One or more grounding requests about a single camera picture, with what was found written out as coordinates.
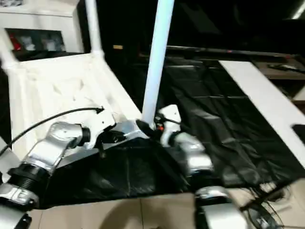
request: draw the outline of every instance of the black cable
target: black cable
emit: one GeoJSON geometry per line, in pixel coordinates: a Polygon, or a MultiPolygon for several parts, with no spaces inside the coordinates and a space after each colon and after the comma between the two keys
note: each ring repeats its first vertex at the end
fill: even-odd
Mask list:
{"type": "Polygon", "coordinates": [[[32,126],[30,126],[29,128],[27,128],[26,130],[22,131],[20,134],[18,134],[16,137],[14,137],[14,139],[8,143],[1,151],[0,151],[0,157],[4,154],[4,152],[9,148],[11,147],[16,141],[18,141],[22,136],[24,136],[27,132],[29,132],[30,130],[40,126],[41,124],[44,124],[54,118],[57,118],[59,116],[63,116],[63,115],[66,115],[66,114],[69,114],[69,113],[73,113],[73,112],[77,112],[77,111],[90,111],[90,110],[93,110],[93,111],[96,111],[97,113],[103,111],[104,109],[103,108],[98,108],[98,107],[84,107],[84,108],[78,108],[78,109],[73,109],[73,110],[69,110],[69,111],[65,111],[65,112],[62,112],[62,113],[59,113],[59,114],[56,114],[56,115],[53,115],[49,118],[46,118],[32,126]]]}
{"type": "Polygon", "coordinates": [[[276,210],[272,207],[272,205],[271,205],[269,202],[266,202],[266,203],[267,203],[267,205],[271,208],[271,210],[274,212],[273,215],[276,215],[276,216],[278,217],[278,219],[281,221],[281,222],[280,222],[281,225],[283,225],[283,221],[282,221],[281,217],[278,215],[278,213],[276,212],[276,210]]]}

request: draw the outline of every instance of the tiled floor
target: tiled floor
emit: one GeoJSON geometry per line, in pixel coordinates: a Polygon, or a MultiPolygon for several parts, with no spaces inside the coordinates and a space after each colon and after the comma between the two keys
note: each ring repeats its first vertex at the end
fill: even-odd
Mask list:
{"type": "MultiPolygon", "coordinates": [[[[305,226],[305,180],[293,184],[290,192],[289,201],[273,207],[285,225],[305,226]]],[[[230,193],[240,205],[251,197],[240,189],[230,193]]],[[[193,211],[191,194],[117,200],[36,210],[30,213],[30,229],[194,229],[193,211]]]]}

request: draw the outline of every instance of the black plastic sheet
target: black plastic sheet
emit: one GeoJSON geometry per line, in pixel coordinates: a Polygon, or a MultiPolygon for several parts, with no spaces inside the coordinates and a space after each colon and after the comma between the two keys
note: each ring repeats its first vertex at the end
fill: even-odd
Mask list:
{"type": "MultiPolygon", "coordinates": [[[[145,58],[112,66],[139,109],[147,68],[145,58]]],[[[295,156],[218,61],[167,58],[157,106],[169,104],[178,105],[182,122],[189,127],[186,131],[202,141],[226,187],[287,183],[305,176],[295,156]]],[[[59,168],[41,208],[187,192],[166,155],[158,144],[134,139],[59,168]],[[172,169],[170,176],[160,162],[172,169]]]]}

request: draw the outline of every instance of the white pole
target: white pole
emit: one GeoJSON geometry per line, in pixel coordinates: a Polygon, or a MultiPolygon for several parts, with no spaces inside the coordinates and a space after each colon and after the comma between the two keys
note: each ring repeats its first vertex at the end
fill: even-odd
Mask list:
{"type": "Polygon", "coordinates": [[[86,0],[86,11],[91,41],[91,52],[103,55],[96,0],[86,0]]]}
{"type": "Polygon", "coordinates": [[[156,111],[174,2],[174,0],[158,0],[142,110],[142,119],[149,125],[153,124],[156,111]]]}
{"type": "Polygon", "coordinates": [[[11,50],[4,42],[5,30],[0,27],[0,59],[2,60],[2,68],[8,69],[18,63],[11,50]]]}

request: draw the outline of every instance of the robotic arm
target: robotic arm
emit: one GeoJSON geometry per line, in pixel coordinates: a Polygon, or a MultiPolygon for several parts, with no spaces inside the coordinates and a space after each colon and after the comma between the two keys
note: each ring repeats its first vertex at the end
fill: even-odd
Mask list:
{"type": "Polygon", "coordinates": [[[77,146],[92,149],[97,136],[114,125],[112,115],[105,110],[86,126],[65,122],[52,124],[46,137],[34,145],[19,167],[9,170],[10,179],[0,186],[0,228],[28,229],[31,217],[27,212],[39,205],[66,150],[77,146]]]}
{"type": "Polygon", "coordinates": [[[154,138],[160,138],[163,147],[176,148],[168,153],[180,165],[190,190],[194,193],[196,228],[250,228],[238,206],[222,186],[204,146],[196,137],[181,131],[177,106],[170,105],[161,109],[155,120],[157,134],[148,131],[148,127],[143,130],[147,135],[154,134],[154,138]]]}

